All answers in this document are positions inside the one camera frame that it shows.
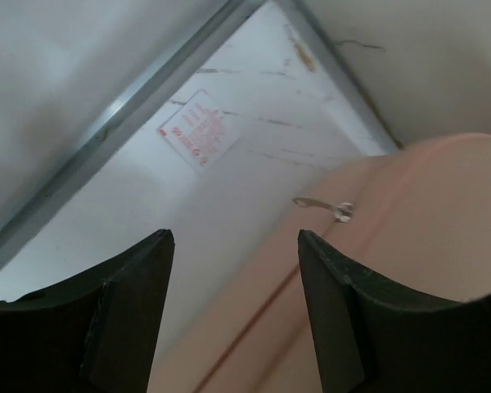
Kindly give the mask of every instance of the pink bag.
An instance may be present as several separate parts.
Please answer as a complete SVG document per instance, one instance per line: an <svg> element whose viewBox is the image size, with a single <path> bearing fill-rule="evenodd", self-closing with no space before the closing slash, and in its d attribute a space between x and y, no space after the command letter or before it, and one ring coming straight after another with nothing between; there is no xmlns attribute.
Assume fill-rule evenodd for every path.
<svg viewBox="0 0 491 393"><path fill-rule="evenodd" d="M322 391L298 267L300 229L419 291L451 300L491 292L491 209L482 209L491 203L487 135L434 139L356 161L299 201L319 208L291 208L155 365L149 392ZM349 207L345 202L352 217L334 207ZM478 255L489 265L479 266Z"/></svg>

